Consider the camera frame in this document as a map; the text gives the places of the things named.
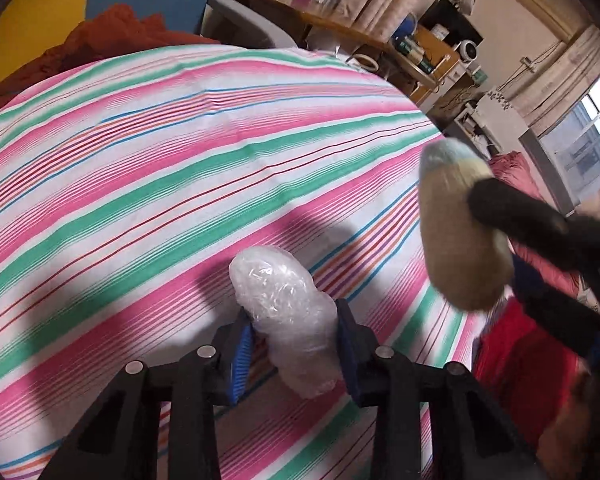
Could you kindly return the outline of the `beige blue sock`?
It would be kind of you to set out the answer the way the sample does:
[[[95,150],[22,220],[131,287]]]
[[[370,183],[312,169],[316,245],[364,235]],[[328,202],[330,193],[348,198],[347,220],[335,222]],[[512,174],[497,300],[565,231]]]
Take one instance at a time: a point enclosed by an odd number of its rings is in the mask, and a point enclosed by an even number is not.
[[[474,185],[493,177],[489,165],[459,140],[442,138],[419,159],[420,236],[432,286],[454,308],[489,311],[514,275],[506,235],[469,209]]]

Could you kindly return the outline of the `clear bubble wrap roll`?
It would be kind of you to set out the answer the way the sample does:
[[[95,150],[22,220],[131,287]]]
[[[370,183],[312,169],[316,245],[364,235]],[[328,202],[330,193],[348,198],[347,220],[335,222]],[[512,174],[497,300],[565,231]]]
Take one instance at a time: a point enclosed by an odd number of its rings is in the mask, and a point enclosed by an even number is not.
[[[342,377],[337,308],[309,271],[286,250],[254,246],[238,252],[228,273],[282,382],[303,399],[332,391]]]

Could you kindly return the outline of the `window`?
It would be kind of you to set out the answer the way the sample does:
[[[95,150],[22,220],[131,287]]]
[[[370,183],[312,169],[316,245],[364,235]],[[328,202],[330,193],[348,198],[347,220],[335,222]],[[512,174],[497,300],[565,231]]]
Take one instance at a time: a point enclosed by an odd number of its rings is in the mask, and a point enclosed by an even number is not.
[[[560,211],[600,215],[600,77],[554,125],[519,142]]]

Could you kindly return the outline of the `red cloth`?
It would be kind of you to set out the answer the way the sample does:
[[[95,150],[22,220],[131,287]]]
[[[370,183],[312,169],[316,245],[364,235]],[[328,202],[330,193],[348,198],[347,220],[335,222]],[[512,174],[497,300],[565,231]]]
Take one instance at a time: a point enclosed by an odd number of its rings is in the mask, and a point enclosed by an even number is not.
[[[536,448],[569,398],[577,364],[571,350],[509,297],[492,311],[476,340],[472,374]]]

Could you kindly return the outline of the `floral curtain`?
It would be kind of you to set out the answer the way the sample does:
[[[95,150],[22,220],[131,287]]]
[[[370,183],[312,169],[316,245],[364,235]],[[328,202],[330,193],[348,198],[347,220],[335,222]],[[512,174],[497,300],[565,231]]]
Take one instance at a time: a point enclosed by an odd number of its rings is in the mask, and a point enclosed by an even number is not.
[[[542,136],[554,127],[600,78],[600,29],[591,24],[556,60],[513,97],[528,128]]]

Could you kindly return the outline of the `striped pink green tablecloth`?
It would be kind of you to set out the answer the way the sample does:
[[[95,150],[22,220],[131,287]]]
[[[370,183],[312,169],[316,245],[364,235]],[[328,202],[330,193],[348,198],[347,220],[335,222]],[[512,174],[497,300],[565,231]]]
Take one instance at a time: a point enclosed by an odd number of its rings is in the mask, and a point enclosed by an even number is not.
[[[430,286],[418,159],[438,130],[328,55],[172,47],[0,110],[0,473],[34,479],[125,364],[233,318],[241,250],[291,252],[412,360],[469,363],[483,319]]]

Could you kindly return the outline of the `wooden side desk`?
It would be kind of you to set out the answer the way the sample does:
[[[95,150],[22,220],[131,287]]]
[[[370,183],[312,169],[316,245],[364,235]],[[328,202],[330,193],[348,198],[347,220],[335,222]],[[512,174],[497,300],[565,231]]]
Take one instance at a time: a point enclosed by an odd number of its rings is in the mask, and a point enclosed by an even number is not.
[[[422,86],[429,90],[437,90],[439,81],[421,70],[411,60],[397,51],[390,42],[382,42],[364,32],[331,20],[320,6],[313,3],[296,3],[294,0],[236,0],[259,13],[272,23],[283,29],[301,47],[308,42],[310,32],[324,29],[342,39],[354,42],[359,46],[369,47],[392,58],[397,66]]]

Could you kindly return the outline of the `dark red jacket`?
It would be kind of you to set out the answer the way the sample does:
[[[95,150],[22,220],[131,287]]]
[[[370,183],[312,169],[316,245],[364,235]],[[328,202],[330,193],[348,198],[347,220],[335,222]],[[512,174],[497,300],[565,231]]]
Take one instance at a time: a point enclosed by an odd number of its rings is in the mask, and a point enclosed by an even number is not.
[[[79,23],[62,44],[1,80],[0,108],[27,88],[88,63],[169,46],[215,43],[192,32],[167,29],[160,13],[138,18],[130,6],[117,3],[96,18]]]

